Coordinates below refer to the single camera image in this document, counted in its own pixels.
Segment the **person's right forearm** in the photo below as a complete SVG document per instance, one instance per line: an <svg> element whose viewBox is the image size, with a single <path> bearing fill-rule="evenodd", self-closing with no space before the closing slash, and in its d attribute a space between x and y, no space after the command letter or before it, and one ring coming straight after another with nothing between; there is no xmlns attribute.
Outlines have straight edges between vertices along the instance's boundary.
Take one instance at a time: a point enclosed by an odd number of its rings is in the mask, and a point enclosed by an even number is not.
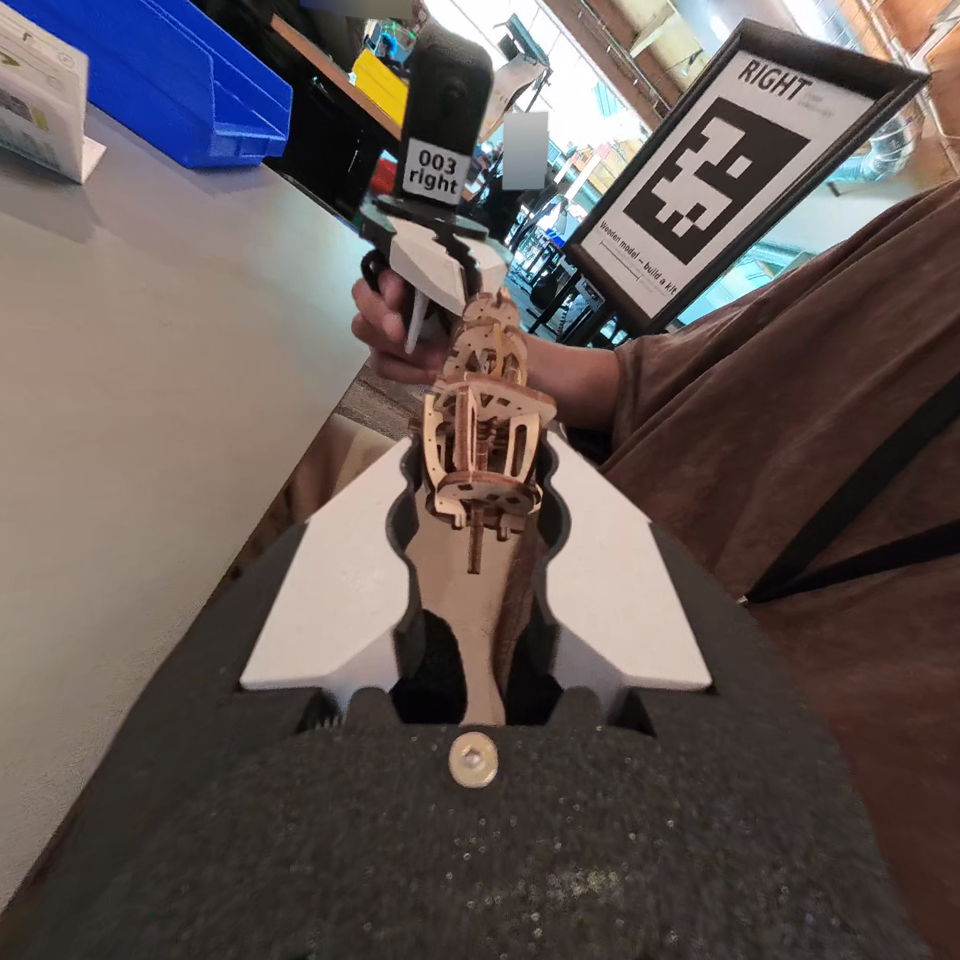
<svg viewBox="0 0 960 960"><path fill-rule="evenodd" d="M564 427L610 434L617 409L620 370L613 351L550 342L522 333L525 386L546 394Z"/></svg>

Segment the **blue plastic storage bin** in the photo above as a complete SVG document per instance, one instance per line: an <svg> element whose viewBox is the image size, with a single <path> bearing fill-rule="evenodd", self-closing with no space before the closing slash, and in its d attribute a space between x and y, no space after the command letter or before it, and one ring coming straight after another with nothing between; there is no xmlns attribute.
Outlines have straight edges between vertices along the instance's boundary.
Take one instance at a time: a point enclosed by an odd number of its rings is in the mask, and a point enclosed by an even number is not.
<svg viewBox="0 0 960 960"><path fill-rule="evenodd" d="M189 1L12 1L86 54L88 100L180 165L258 165L289 138L288 82Z"/></svg>

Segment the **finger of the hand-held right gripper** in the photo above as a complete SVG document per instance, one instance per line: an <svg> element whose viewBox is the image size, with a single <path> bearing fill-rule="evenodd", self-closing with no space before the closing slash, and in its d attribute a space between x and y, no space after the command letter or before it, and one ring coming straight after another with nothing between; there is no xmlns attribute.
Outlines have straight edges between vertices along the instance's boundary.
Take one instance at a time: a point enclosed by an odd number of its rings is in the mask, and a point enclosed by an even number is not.
<svg viewBox="0 0 960 960"><path fill-rule="evenodd" d="M464 309L463 267L435 231L406 219L391 219L390 269L442 309Z"/></svg>
<svg viewBox="0 0 960 960"><path fill-rule="evenodd" d="M509 272L510 251L490 238L459 238L462 295L497 294Z"/></svg>

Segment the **person's right hand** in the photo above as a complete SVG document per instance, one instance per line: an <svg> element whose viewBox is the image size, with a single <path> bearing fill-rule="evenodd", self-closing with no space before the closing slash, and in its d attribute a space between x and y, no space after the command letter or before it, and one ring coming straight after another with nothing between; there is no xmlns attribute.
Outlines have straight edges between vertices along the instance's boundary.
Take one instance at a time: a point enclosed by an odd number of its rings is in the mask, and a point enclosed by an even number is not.
<svg viewBox="0 0 960 960"><path fill-rule="evenodd" d="M451 349L450 331L439 325L423 337L412 352L405 350L405 320L411 313L414 291L392 270L379 274L377 287L358 278L351 289L356 307L350 329L368 349L368 365L385 380L408 386L432 384Z"/></svg>

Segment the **black framed marker sign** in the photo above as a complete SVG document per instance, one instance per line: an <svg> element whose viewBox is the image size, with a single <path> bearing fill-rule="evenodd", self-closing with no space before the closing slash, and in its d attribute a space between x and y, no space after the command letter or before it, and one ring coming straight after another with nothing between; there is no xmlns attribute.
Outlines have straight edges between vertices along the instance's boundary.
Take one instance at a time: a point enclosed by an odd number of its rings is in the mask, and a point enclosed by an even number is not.
<svg viewBox="0 0 960 960"><path fill-rule="evenodd" d="M664 331L929 82L742 19L565 245L602 321Z"/></svg>

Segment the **yellow plastic bin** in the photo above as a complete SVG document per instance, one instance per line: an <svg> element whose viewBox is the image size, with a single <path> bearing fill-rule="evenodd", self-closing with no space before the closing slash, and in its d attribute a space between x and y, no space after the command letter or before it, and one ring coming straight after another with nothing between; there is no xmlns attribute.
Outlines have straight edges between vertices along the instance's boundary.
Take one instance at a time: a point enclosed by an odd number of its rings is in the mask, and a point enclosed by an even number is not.
<svg viewBox="0 0 960 960"><path fill-rule="evenodd" d="M405 99L407 96L407 82L397 76L368 47L364 47L357 56L352 73L357 89L370 99Z"/></svg>

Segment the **wooden mechanical model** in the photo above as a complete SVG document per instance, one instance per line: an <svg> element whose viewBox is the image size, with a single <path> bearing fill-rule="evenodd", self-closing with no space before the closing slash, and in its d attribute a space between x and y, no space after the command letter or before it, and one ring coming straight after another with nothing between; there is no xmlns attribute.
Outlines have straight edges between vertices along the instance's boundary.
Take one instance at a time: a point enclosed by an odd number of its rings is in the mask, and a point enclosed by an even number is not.
<svg viewBox="0 0 960 960"><path fill-rule="evenodd" d="M520 310L508 288L474 295L453 327L420 421L427 508L468 532L471 575L481 573L486 530L507 543L542 507L536 463L557 407L528 375Z"/></svg>

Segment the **wooden background table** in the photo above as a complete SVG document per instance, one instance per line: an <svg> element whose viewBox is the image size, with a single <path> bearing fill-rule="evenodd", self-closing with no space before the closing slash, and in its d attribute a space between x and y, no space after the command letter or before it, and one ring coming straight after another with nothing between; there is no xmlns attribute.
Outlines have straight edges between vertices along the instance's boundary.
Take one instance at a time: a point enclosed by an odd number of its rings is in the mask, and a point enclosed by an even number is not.
<svg viewBox="0 0 960 960"><path fill-rule="evenodd" d="M320 47L312 43L303 34L297 31L277 14L270 20L271 29L288 43L297 54L306 59L318 69L320 75L330 81L333 86L352 102L363 114L368 117L388 138L400 141L402 126L387 114L367 94L360 91L345 73Z"/></svg>

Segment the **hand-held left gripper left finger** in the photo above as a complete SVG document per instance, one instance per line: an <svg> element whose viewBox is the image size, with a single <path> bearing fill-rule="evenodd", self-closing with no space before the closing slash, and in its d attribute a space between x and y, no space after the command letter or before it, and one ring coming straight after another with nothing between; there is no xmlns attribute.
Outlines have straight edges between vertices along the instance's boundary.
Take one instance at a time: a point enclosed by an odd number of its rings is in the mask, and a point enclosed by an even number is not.
<svg viewBox="0 0 960 960"><path fill-rule="evenodd" d="M306 522L240 677L244 690L313 688L334 700L390 690L401 678L395 630L412 608L414 576L388 537L408 491L397 442Z"/></svg>

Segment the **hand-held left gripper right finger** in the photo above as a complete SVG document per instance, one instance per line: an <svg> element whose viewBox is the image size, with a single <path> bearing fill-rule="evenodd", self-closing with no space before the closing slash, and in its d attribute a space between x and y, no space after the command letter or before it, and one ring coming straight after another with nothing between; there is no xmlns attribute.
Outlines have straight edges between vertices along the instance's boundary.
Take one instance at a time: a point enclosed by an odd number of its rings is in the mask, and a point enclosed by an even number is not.
<svg viewBox="0 0 960 960"><path fill-rule="evenodd" d="M601 702L629 689L703 691L713 678L646 514L558 435L548 484L568 531L546 561L558 624L550 672Z"/></svg>

